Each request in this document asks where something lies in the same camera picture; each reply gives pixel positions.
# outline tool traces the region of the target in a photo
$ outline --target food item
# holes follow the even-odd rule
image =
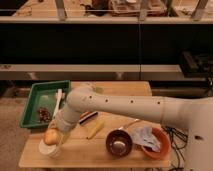
[[[59,144],[61,135],[57,129],[48,129],[44,134],[44,143],[46,145]]]
[[[38,122],[49,123],[51,121],[50,113],[45,107],[39,107],[38,110]]]
[[[99,132],[103,127],[104,121],[98,122],[97,125],[95,125],[95,127],[89,132],[87,139],[91,139],[92,137],[94,137],[95,134],[97,134],[97,132]]]

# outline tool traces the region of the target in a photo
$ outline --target green tray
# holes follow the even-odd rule
[[[26,103],[22,119],[21,128],[46,128],[48,123],[39,123],[38,108],[45,107],[51,117],[53,115],[58,89],[62,89],[65,98],[61,99],[60,108],[63,107],[67,94],[70,91],[70,81],[55,81],[45,83],[35,83],[32,85],[28,101]]]

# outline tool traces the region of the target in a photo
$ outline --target wooden table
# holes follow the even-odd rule
[[[79,84],[79,82],[74,82],[72,87]],[[147,82],[94,82],[94,84],[103,88],[103,94],[151,96],[150,86]],[[126,157],[115,158],[111,156],[105,148],[107,134],[134,119],[99,112],[97,120],[103,120],[105,127],[93,139],[86,139],[89,123],[85,126],[77,125],[71,132],[68,141],[62,146],[62,152],[57,158],[49,158],[40,154],[38,144],[43,133],[31,133],[25,144],[19,166],[25,168],[153,168],[170,166],[170,155],[164,160],[152,160],[136,146]],[[141,121],[129,127],[127,131],[131,131],[138,125],[159,127],[158,124]]]

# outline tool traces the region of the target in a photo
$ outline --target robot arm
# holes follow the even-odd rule
[[[66,132],[75,127],[83,112],[104,111],[187,130],[188,111],[185,106],[190,102],[167,97],[102,95],[95,93],[88,83],[69,93],[56,122],[58,128]]]
[[[210,161],[213,154],[213,98],[109,96],[95,93],[88,83],[69,93],[65,106],[55,118],[58,129],[70,131],[86,111],[104,111],[186,130],[189,140],[185,171],[213,170]]]

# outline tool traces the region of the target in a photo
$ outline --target black cable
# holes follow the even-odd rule
[[[171,141],[171,147],[174,150],[176,157],[177,157],[177,166],[172,164],[173,168],[171,168],[169,171],[181,171],[181,170],[183,170],[183,168],[180,167],[180,164],[181,164],[180,157],[183,159],[183,161],[185,161],[185,158],[181,152],[181,149],[184,149],[186,147],[188,136],[176,128],[171,128],[168,126],[163,126],[162,128],[168,134],[170,141]],[[181,140],[184,143],[184,145],[178,146],[175,141],[176,138]]]

